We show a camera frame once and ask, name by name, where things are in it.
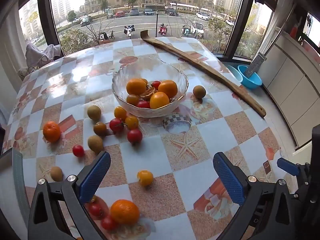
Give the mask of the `crumpled white cloth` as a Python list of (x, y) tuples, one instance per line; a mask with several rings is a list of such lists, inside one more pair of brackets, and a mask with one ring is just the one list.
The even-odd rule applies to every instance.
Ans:
[(54, 61), (55, 57), (60, 57), (61, 46), (50, 44), (45, 50), (40, 50), (32, 43), (26, 46), (25, 59), (26, 67), (22, 67), (17, 74), (23, 80), (28, 74), (40, 69), (48, 63)]

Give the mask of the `orange in bowl right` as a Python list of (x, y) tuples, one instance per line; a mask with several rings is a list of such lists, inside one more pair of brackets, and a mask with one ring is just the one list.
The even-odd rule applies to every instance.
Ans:
[(165, 93), (168, 98), (172, 99), (178, 93), (178, 87), (176, 82), (172, 80), (165, 80), (158, 86), (158, 91)]

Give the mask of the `small red cherry tomato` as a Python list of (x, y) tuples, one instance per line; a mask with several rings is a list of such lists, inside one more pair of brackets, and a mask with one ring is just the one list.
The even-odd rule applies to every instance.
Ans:
[(84, 148), (81, 145), (73, 146), (72, 152), (78, 158), (81, 158), (85, 155)]

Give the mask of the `yellow cherry tomato lone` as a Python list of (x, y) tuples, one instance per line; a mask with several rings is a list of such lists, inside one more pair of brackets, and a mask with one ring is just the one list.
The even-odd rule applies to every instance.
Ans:
[(137, 173), (137, 178), (143, 187), (150, 186), (153, 182), (153, 174), (148, 170), (141, 170)]

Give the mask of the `orange tangerine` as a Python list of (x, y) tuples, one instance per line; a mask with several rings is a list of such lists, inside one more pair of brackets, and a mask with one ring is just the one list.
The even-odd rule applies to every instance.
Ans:
[(61, 136), (59, 125), (53, 121), (46, 122), (43, 127), (43, 136), (50, 143), (57, 142)]
[(111, 205), (110, 215), (121, 225), (134, 225), (139, 220), (140, 211), (132, 201), (119, 199)]

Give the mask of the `large orange in bowl left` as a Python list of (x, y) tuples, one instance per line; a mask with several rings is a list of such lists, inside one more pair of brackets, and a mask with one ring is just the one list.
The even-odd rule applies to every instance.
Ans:
[(146, 92), (146, 83), (143, 79), (139, 78), (133, 78), (128, 81), (126, 85), (126, 91), (127, 93), (134, 94), (134, 95), (140, 95)]

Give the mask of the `clear glass fruit bowl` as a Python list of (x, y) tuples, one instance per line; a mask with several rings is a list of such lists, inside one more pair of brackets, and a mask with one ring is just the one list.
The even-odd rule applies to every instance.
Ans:
[[(140, 95), (128, 94), (126, 85), (133, 78), (143, 79), (146, 83), (146, 92)], [(176, 82), (178, 93), (170, 103), (158, 109), (150, 108), (150, 98), (158, 92), (158, 86), (165, 80)], [(143, 118), (157, 118), (173, 112), (183, 101), (188, 90), (187, 76), (177, 68), (166, 64), (157, 63), (151, 67), (142, 68), (137, 63), (120, 67), (113, 75), (112, 91), (119, 105), (128, 113)]]

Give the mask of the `orange in bowl front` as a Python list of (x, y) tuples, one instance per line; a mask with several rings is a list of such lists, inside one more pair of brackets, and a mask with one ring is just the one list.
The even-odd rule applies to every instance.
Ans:
[(156, 92), (150, 98), (150, 108), (158, 109), (170, 103), (170, 99), (164, 92)]

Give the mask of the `green-brown longan top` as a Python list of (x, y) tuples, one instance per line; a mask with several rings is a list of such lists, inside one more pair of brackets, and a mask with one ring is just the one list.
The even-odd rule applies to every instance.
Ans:
[(87, 109), (88, 117), (93, 121), (99, 121), (101, 118), (101, 109), (96, 105), (91, 105)]

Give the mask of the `green-brown longan lower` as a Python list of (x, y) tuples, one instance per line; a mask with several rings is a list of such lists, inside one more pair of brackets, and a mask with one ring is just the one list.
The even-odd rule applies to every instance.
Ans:
[(104, 150), (103, 140), (98, 135), (93, 135), (88, 138), (88, 147), (94, 153), (99, 154)]

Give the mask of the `green-brown longan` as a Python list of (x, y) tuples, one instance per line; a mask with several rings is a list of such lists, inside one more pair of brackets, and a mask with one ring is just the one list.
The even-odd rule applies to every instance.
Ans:
[(101, 118), (101, 109), (96, 105), (91, 105), (87, 109), (88, 117), (93, 121), (99, 121)]
[(98, 135), (93, 135), (88, 138), (88, 147), (94, 153), (99, 154), (104, 150), (103, 140)]

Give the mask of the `long wooden stick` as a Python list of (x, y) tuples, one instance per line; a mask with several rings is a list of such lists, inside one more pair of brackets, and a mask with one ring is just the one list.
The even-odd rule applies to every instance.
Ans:
[(140, 32), (140, 38), (149, 43), (150, 45), (157, 47), (159, 49), (162, 49), (164, 51), (167, 51), (171, 54), (174, 54), (180, 58), (182, 58), (184, 61), (188, 62), (198, 70), (206, 73), (211, 78), (215, 79), (216, 81), (219, 81), (223, 85), (225, 85), (227, 88), (229, 88), (231, 91), (233, 91), (238, 97), (240, 97), (245, 103), (247, 103), (252, 109), (254, 109), (262, 118), (266, 116), (265, 109), (256, 102), (247, 92), (245, 92), (242, 88), (234, 84), (233, 82), (229, 81), (227, 78), (225, 78), (222, 74), (220, 74), (217, 70), (214, 68), (211, 68), (209, 65), (205, 64), (204, 62), (192, 58), (189, 54), (170, 46), (162, 41), (157, 40), (156, 38), (152, 38), (148, 35), (148, 31), (144, 30)]

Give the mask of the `brown longan middle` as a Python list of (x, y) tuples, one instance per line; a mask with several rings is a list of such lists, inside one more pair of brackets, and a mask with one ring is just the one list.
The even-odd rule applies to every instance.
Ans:
[(107, 136), (107, 126), (105, 123), (103, 122), (97, 122), (94, 126), (93, 126), (93, 131), (96, 135), (100, 136), (100, 137), (105, 137)]

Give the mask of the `blue plastic basin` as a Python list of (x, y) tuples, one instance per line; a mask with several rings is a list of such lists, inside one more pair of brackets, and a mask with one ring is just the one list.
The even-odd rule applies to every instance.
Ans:
[(247, 68), (248, 67), (244, 65), (237, 66), (237, 69), (242, 76), (241, 84), (251, 90), (260, 87), (263, 84), (263, 82), (260, 76), (256, 72), (254, 72), (250, 77), (245, 77), (244, 72), (246, 71)]

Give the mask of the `yellow cherry tomato cluster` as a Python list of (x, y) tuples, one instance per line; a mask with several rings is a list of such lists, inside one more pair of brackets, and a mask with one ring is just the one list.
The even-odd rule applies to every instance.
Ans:
[(129, 130), (137, 129), (139, 127), (139, 120), (136, 116), (129, 115), (125, 118), (125, 125)]

